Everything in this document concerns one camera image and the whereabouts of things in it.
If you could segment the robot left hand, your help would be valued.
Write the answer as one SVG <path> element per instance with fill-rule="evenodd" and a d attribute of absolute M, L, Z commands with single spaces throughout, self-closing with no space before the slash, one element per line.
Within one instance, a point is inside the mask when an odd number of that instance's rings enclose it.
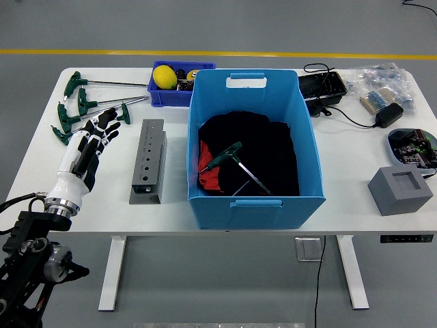
<path fill-rule="evenodd" d="M 94 187 L 99 157 L 118 136 L 120 126 L 116 109 L 110 108 L 73 134 L 57 172 L 57 183 L 44 201 L 46 211 L 64 207 L 75 215 L 80 210 L 83 196 Z"/>

